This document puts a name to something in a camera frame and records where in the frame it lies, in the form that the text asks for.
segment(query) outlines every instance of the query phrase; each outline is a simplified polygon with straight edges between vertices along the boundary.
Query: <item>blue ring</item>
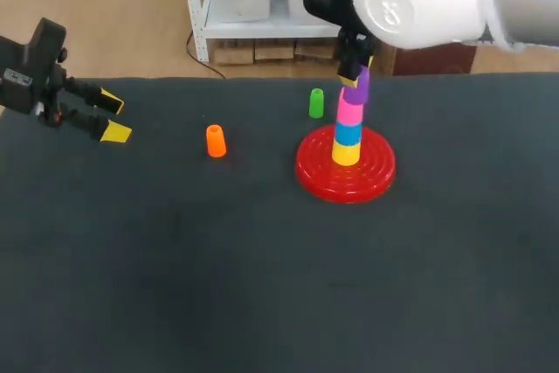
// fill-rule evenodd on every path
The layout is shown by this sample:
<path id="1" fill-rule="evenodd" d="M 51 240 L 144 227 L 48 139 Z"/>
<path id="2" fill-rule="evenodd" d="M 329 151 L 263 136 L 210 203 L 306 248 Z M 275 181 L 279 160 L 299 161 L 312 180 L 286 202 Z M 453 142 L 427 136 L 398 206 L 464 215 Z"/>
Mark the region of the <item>blue ring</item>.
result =
<path id="1" fill-rule="evenodd" d="M 340 122 L 335 124 L 335 140 L 342 146 L 355 146 L 361 141 L 362 124 L 344 126 Z"/>

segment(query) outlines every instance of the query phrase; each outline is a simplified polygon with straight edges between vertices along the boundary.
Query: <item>green stacking piece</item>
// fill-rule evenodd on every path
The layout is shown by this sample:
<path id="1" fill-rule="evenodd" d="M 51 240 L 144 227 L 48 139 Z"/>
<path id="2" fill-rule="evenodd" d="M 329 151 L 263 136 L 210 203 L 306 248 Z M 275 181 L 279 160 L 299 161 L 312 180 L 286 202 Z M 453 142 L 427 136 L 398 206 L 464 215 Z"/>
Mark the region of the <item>green stacking piece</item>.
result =
<path id="1" fill-rule="evenodd" d="M 324 115 L 324 91 L 313 89 L 311 92 L 311 105 L 308 108 L 311 118 L 322 118 Z"/>

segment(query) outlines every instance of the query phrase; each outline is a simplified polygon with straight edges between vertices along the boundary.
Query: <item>cable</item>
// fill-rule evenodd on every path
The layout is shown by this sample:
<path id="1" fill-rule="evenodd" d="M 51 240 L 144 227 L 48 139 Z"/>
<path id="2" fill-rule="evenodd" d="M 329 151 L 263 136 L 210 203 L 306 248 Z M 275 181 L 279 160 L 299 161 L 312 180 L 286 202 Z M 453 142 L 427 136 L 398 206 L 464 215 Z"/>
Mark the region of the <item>cable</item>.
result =
<path id="1" fill-rule="evenodd" d="M 194 57 L 192 55 L 192 53 L 189 50 L 189 45 L 190 45 L 190 41 L 192 41 L 192 38 L 194 37 L 194 31 L 190 32 L 189 35 L 189 39 L 187 39 L 186 41 L 186 53 L 190 56 L 191 59 L 193 59 L 194 61 L 196 61 L 200 66 L 204 66 L 206 69 L 210 69 L 211 71 L 213 71 L 215 74 L 217 74 L 221 79 L 227 79 L 225 77 L 225 75 L 223 73 L 221 73 L 218 69 L 214 69 L 211 66 L 206 65 L 205 63 L 202 63 L 200 60 L 198 60 L 196 57 Z"/>

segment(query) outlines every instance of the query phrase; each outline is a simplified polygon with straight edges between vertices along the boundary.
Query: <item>colorful ring stack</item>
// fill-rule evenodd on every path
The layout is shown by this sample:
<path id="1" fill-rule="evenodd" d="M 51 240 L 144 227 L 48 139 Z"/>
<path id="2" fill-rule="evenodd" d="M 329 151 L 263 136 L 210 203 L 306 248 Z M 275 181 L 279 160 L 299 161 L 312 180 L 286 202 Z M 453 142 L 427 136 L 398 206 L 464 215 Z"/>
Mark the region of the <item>colorful ring stack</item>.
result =
<path id="1" fill-rule="evenodd" d="M 353 166 L 361 156 L 363 109 L 369 99 L 369 68 L 362 66 L 357 87 L 340 92 L 335 123 L 332 159 L 341 166 Z"/>

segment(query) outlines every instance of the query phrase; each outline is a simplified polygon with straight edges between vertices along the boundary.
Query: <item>wooden floor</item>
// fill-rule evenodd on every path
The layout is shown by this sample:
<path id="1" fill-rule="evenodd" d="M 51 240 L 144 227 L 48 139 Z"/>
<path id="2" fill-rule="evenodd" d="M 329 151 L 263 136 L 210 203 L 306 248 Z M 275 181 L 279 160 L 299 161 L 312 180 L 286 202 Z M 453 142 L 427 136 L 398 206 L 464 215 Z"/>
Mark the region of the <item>wooden floor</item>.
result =
<path id="1" fill-rule="evenodd" d="M 190 59 L 186 0 L 0 0 L 0 34 L 27 42 L 41 17 L 66 26 L 65 67 L 78 77 L 213 77 Z M 221 67 L 233 77 L 332 77 L 320 65 Z M 529 49 L 506 54 L 480 49 L 477 73 L 558 71 L 559 52 Z"/>

